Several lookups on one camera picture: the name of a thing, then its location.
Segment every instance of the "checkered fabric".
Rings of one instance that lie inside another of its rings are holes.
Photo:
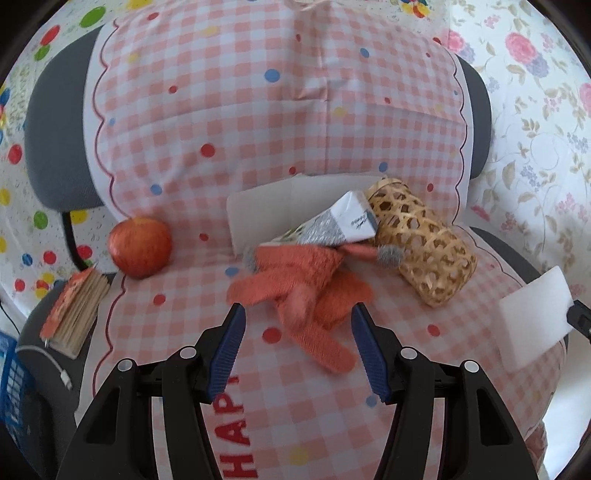
[[[159,274],[115,279],[78,418],[118,360],[166,359],[223,320],[230,282],[247,274],[232,255],[229,194],[298,172],[386,171],[449,222],[463,208],[465,84],[447,50],[383,20],[331,2],[172,2],[105,27],[94,62],[85,130],[98,192],[119,219],[169,223],[175,249]],[[349,268],[373,287],[377,324],[434,361],[478,361],[527,435],[556,388],[564,347],[504,371],[491,307],[520,281],[482,240],[455,228],[479,267],[445,307],[422,304],[391,271],[352,260]],[[349,325],[334,335],[355,349]],[[159,405],[155,451],[168,479]],[[204,407],[222,475],[268,480],[373,478],[393,414],[372,395],[361,362],[328,374],[282,335],[270,304],[247,310],[226,393]],[[425,480],[437,475],[442,425],[438,403]]]

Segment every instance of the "wicker basket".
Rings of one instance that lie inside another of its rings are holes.
[[[380,180],[365,195],[379,220],[374,244],[404,248],[404,278],[427,305],[445,304],[474,273],[474,253],[400,180]]]

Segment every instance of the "red apple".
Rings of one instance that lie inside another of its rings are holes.
[[[107,246],[113,262],[124,274],[146,278],[168,264],[173,239],[166,223],[131,218],[111,230]]]

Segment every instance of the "small notebook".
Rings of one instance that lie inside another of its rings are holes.
[[[72,275],[41,328],[41,340],[69,358],[78,357],[108,291],[107,278],[94,268]]]

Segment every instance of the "blue crate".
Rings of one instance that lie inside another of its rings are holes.
[[[25,435],[22,403],[33,387],[33,378],[18,361],[14,352],[17,341],[0,332],[0,421],[20,447]]]

